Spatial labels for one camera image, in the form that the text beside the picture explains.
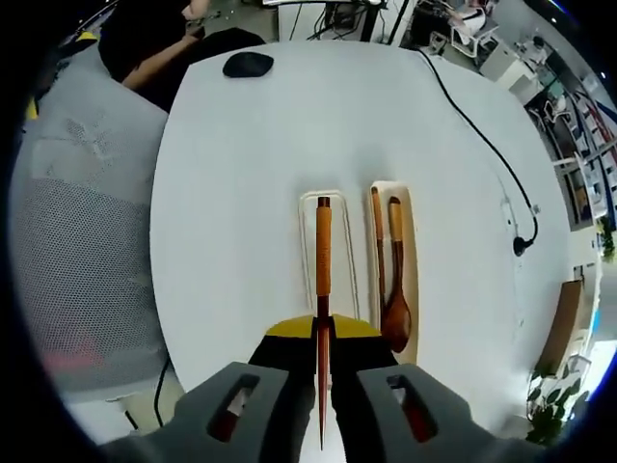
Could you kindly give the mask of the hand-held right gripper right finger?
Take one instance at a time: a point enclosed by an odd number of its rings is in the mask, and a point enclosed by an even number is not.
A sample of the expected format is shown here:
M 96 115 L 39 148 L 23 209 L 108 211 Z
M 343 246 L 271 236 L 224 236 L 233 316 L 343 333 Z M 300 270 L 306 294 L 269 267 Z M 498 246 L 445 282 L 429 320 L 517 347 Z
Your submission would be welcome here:
M 507 441 L 443 383 L 399 364 L 368 323 L 336 315 L 332 326 L 332 404 L 348 461 L 510 461 Z

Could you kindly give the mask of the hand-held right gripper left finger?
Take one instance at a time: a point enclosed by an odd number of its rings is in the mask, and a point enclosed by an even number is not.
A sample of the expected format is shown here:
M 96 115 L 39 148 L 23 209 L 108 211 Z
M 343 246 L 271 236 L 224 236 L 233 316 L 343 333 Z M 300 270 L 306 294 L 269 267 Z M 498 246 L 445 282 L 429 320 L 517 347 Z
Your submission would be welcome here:
M 315 402 L 310 315 L 271 327 L 246 363 L 186 393 L 172 419 L 103 448 L 109 462 L 297 462 Z

